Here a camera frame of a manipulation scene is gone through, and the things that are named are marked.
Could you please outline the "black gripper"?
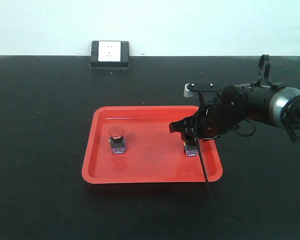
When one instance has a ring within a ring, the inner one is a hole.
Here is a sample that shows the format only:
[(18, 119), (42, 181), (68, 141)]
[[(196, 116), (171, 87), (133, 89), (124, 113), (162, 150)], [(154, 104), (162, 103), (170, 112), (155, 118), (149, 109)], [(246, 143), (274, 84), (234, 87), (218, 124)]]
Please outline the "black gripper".
[[(213, 104), (200, 107), (195, 117), (185, 117), (171, 122), (169, 132), (193, 136), (204, 141), (219, 139), (232, 131), (240, 137), (250, 137), (255, 133), (255, 126), (246, 117), (246, 94), (236, 85), (225, 87), (220, 99)], [(239, 132), (239, 123), (246, 121), (252, 132)]]

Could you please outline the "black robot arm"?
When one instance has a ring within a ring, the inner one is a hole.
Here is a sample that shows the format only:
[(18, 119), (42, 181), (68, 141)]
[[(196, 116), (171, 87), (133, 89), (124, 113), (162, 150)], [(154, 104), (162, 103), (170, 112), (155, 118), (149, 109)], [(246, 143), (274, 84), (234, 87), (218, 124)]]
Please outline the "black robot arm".
[(238, 131), (242, 121), (256, 121), (284, 129), (292, 142), (300, 140), (300, 90), (282, 83), (229, 85), (187, 83), (186, 98), (197, 98), (200, 105), (191, 116), (169, 124), (171, 133), (181, 133), (204, 141), (219, 139)]

